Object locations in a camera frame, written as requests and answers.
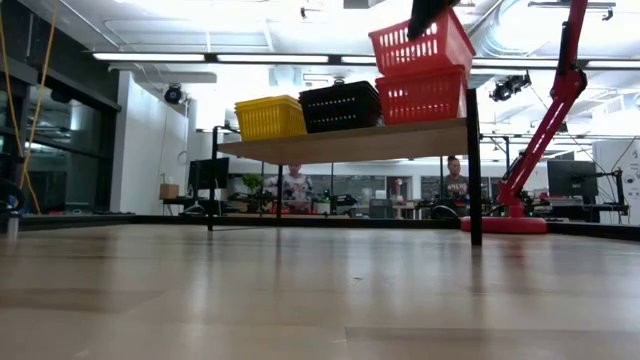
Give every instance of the black basket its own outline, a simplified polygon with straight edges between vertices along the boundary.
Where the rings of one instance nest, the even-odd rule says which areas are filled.
[[[380,97],[368,81],[300,93],[309,134],[382,125]]]

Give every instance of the plastic basket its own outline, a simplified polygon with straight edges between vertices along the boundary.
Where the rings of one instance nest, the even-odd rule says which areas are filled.
[[[300,104],[287,95],[236,103],[236,114],[242,141],[307,133]]]
[[[462,65],[470,76],[475,50],[453,9],[440,15],[415,41],[407,39],[408,24],[405,21],[369,34],[381,74],[393,76]]]
[[[465,69],[453,66],[431,73],[376,80],[387,125],[465,117]]]
[[[302,92],[300,105],[310,134],[381,125],[380,97],[367,81]]]

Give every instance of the yellow cable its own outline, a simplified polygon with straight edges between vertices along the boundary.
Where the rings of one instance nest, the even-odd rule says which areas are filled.
[[[16,109],[13,105],[13,95],[11,92],[11,77],[9,76],[9,61],[7,56],[7,46],[4,37],[4,24],[2,22],[2,12],[0,11],[0,41],[2,41],[2,59],[4,60],[4,76],[5,82],[7,83],[7,97],[9,98],[9,109],[11,110],[11,121],[13,122],[13,131],[16,135],[16,144],[18,147],[18,153],[20,156],[23,156],[22,152],[22,140],[20,139],[20,131],[18,130],[18,121],[16,120]],[[26,168],[23,168],[23,174],[27,172]],[[35,191],[33,191],[33,186],[31,186],[31,176],[27,173],[27,185],[29,187],[29,192],[31,193],[31,198],[33,199],[33,203],[36,206],[36,211],[38,215],[40,212],[40,204],[38,203],[38,197],[36,196]]]
[[[53,35],[56,32],[56,20],[58,19],[58,7],[60,0],[56,0],[53,7],[53,18],[51,19],[51,32],[49,33],[49,43],[47,44],[47,54],[44,57],[44,64],[42,65],[42,80],[40,84],[40,91],[38,92],[38,102],[36,104],[36,113],[33,116],[33,125],[31,126],[31,135],[29,136],[29,148],[27,148],[27,156],[24,160],[24,171],[22,171],[22,178],[20,179],[20,189],[24,186],[25,174],[29,169],[29,161],[31,160],[31,144],[33,144],[33,137],[36,133],[36,126],[38,125],[38,117],[40,116],[40,109],[42,108],[42,98],[44,97],[44,82],[47,80],[47,71],[49,70],[49,60],[51,58],[51,48],[53,47]]]

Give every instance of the person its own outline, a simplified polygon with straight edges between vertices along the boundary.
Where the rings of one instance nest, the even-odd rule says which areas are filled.
[[[444,186],[449,198],[466,198],[469,192],[469,180],[460,175],[460,160],[455,156],[447,159],[449,175],[444,178]]]
[[[300,164],[291,164],[288,168],[289,173],[282,176],[282,200],[292,212],[308,213],[313,196],[311,178],[300,172]],[[264,187],[275,196],[278,193],[278,177],[267,179]]]

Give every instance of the red basket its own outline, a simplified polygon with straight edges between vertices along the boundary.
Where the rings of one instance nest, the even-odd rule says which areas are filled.
[[[380,73],[392,76],[462,65],[469,77],[475,50],[453,9],[440,15],[416,41],[407,39],[408,24],[369,34]]]
[[[386,125],[465,117],[467,81],[463,66],[376,80]]]

